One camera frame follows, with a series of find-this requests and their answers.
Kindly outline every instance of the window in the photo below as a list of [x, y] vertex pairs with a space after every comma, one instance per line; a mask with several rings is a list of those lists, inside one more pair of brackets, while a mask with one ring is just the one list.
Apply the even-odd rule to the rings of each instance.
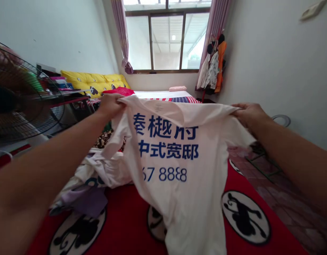
[[134, 73], [198, 72], [211, 0], [123, 0]]

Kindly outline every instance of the window pane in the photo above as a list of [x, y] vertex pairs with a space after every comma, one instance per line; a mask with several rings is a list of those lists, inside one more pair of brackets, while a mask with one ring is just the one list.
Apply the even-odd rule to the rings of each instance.
[[150, 70], [148, 16], [126, 17], [129, 62], [134, 70]]
[[178, 70], [183, 16], [152, 17], [155, 70]]
[[169, 9], [210, 7], [212, 0], [169, 0]]
[[123, 0], [126, 11], [140, 11], [140, 10], [157, 10], [165, 9], [166, 1], [161, 0]]
[[181, 69], [199, 69], [209, 13], [186, 14]]

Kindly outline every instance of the white t-shirt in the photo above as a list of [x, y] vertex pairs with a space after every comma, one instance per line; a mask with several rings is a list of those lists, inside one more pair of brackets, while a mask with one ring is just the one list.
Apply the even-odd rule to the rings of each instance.
[[126, 137], [124, 158], [141, 195], [162, 215], [169, 254], [226, 254], [221, 195], [227, 144], [255, 139], [229, 115], [237, 108], [119, 99], [127, 105], [112, 121], [102, 155], [111, 158]]

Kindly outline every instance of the hand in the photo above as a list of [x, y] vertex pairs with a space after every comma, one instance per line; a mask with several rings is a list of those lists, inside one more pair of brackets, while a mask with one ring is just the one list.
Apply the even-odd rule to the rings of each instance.
[[124, 97], [120, 94], [104, 94], [101, 97], [101, 104], [96, 113], [102, 114], [107, 119], [114, 118], [120, 111], [125, 108], [125, 104], [117, 102], [119, 98]]
[[273, 120], [264, 112], [262, 107], [257, 103], [239, 103], [233, 104], [234, 107], [242, 108], [232, 113], [236, 116], [241, 124], [255, 133], [255, 128], [261, 123]]

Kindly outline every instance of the bedsheet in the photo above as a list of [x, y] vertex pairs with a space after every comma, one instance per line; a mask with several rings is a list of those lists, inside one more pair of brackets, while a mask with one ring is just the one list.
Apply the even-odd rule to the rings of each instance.
[[201, 103], [186, 91], [134, 91], [138, 98], [171, 101], [175, 103]]
[[187, 91], [134, 91], [138, 98], [172, 98], [192, 96]]

